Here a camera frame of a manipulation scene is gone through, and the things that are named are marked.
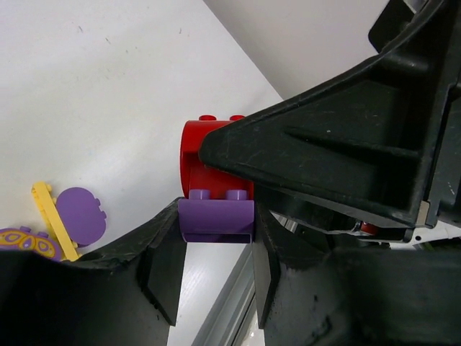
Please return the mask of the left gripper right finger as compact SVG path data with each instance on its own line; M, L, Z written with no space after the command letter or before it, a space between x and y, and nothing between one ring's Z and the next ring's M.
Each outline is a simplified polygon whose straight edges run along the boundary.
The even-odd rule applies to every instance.
M458 345L460 253L322 252L256 207L256 308L267 345Z

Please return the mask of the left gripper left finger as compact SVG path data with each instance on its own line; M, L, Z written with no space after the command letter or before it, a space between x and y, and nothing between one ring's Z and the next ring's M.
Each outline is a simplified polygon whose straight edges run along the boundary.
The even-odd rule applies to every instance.
M165 345L187 245L177 201L75 262L1 252L3 345Z

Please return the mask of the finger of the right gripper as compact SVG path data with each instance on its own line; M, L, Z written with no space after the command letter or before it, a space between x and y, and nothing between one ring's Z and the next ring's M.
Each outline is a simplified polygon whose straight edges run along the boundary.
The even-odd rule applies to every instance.
M204 164L319 231L460 225L460 3L390 1L376 54L205 136Z

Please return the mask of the purple curved lego base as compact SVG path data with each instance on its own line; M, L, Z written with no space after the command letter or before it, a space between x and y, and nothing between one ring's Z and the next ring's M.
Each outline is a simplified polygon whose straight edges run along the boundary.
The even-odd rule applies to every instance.
M189 243L249 244L254 237L254 201L246 190L212 199L209 190L190 190L179 200L179 228Z

